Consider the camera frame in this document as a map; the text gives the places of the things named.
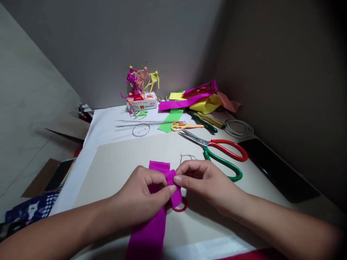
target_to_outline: table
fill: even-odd
[[[145,117],[143,120],[164,120],[167,115],[168,113],[158,113],[157,109],[151,109],[148,110],[147,117]],[[224,121],[225,119],[232,117],[227,112],[213,113],[212,115],[219,121]],[[115,120],[129,120],[129,118],[130,116],[129,112],[127,112],[126,106],[95,111],[83,149],[77,158],[75,165],[64,185],[64,188],[51,211],[51,215],[71,209],[99,145],[136,138],[132,135],[125,136],[127,134],[131,134],[131,132],[125,133],[124,131],[114,131],[115,125],[117,124]],[[189,121],[193,123],[191,117],[187,114],[183,114],[181,121]],[[157,128],[158,127],[152,127],[148,135],[166,134],[160,130],[157,130]],[[236,138],[230,137],[229,139],[231,141],[238,142]],[[271,183],[269,189],[267,188],[262,190],[262,186],[269,187],[268,179],[264,177],[264,175],[250,160],[243,162],[242,164],[244,164],[244,167],[247,168],[248,172],[257,177],[256,182],[240,182],[240,184],[236,183],[245,191],[282,204],[286,207],[294,208],[328,222],[334,223],[342,216],[339,209],[324,196],[320,196],[299,204],[291,204],[281,194],[279,194],[277,189]],[[194,244],[180,245],[176,248],[170,248],[168,250],[164,249],[164,255],[168,258],[176,257],[177,259],[187,258],[187,256],[189,256],[191,259],[216,259],[245,253],[267,246],[266,243],[259,239],[253,238],[253,243],[248,243],[241,237],[242,235],[238,233],[237,235],[235,234],[232,236],[220,237]],[[112,241],[101,247],[89,247],[79,254],[79,258],[89,258],[98,251],[110,251],[112,248],[117,248],[120,243],[121,241]]]

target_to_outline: scissor blade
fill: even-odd
[[[179,133],[181,136],[199,144],[201,147],[205,147],[205,146],[208,146],[209,145],[209,142],[205,141],[205,140],[202,140],[200,138],[195,138],[195,137],[192,137],[192,136],[189,136],[189,135],[186,135],[186,134],[182,134],[182,133]]]
[[[194,137],[191,137],[189,135],[185,135],[185,134],[182,134],[181,132],[178,133],[180,136],[183,136],[184,138],[187,138],[188,140],[192,141],[192,142],[195,142],[197,144],[200,144],[202,146],[202,144],[198,141],[198,139],[195,139]]]
[[[200,139],[199,137],[197,137],[196,135],[194,135],[193,133],[189,132],[188,130],[183,129],[183,132],[186,133],[186,135],[194,137],[195,139]]]

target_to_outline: forearm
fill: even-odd
[[[234,219],[290,259],[329,259],[340,232],[311,216],[247,194]]]
[[[0,244],[7,259],[66,259],[98,239],[115,232],[110,199],[40,220]]]

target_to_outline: scissors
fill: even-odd
[[[180,121],[176,121],[172,124],[171,126],[171,130],[172,131],[181,131],[185,128],[204,128],[203,125],[188,125],[188,124],[185,124],[185,123],[182,123]]]
[[[212,153],[208,148],[207,146],[213,146],[215,148],[218,148],[219,150],[221,150],[222,152],[224,152],[225,154],[229,155],[231,158],[235,159],[235,160],[238,160],[238,161],[241,161],[241,162],[244,162],[248,159],[248,154],[247,152],[241,147],[239,146],[238,144],[232,142],[232,141],[229,141],[229,140],[211,140],[211,141],[205,141],[203,139],[200,139],[199,137],[197,137],[196,135],[192,134],[191,132],[187,131],[187,130],[184,130],[183,129],[183,133],[179,133],[181,136],[199,144],[203,149],[204,149],[204,157],[206,160],[210,160],[210,156],[217,160],[218,162],[224,164],[225,166],[227,166],[228,168],[232,169],[235,173],[236,173],[236,176],[235,177],[230,177],[228,176],[228,178],[230,180],[232,180],[233,182],[236,182],[236,181],[239,181],[241,180],[242,178],[242,172],[241,170],[233,165],[232,163],[228,162],[227,160],[224,160],[223,158],[220,158],[219,156],[215,155],[214,153]],[[242,156],[238,156],[236,154],[234,154],[233,152],[229,151],[228,149],[226,149],[225,147],[221,146],[220,144],[218,143],[225,143],[225,144],[230,144],[231,146],[234,146],[237,150],[239,150],[242,154]]]

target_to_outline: red and green scissors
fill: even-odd
[[[244,162],[248,159],[248,154],[247,152],[238,144],[229,141],[229,140],[223,140],[223,139],[219,139],[219,140],[211,140],[211,141],[205,141],[199,137],[197,137],[196,135],[192,134],[191,132],[183,129],[181,132],[179,132],[179,134],[197,144],[199,144],[203,149],[204,149],[204,157],[206,160],[210,160],[210,156],[215,159],[216,161],[224,164],[226,167],[232,169],[235,173],[236,176],[235,177],[230,177],[228,176],[228,178],[230,180],[232,180],[233,182],[239,181],[242,178],[242,172],[241,170],[236,166],[233,165],[231,162],[228,162],[227,160],[224,160],[223,158],[220,158],[219,156],[215,155],[213,152],[211,152],[208,149],[208,146],[213,146],[219,150],[221,150],[222,152],[224,152],[225,154],[229,155],[231,158],[237,160],[237,161],[241,161]],[[236,154],[234,154],[233,152],[229,151],[227,148],[221,146],[219,143],[224,143],[224,144],[230,144],[231,146],[235,147],[237,150],[239,150],[242,154],[242,156],[238,156]]]

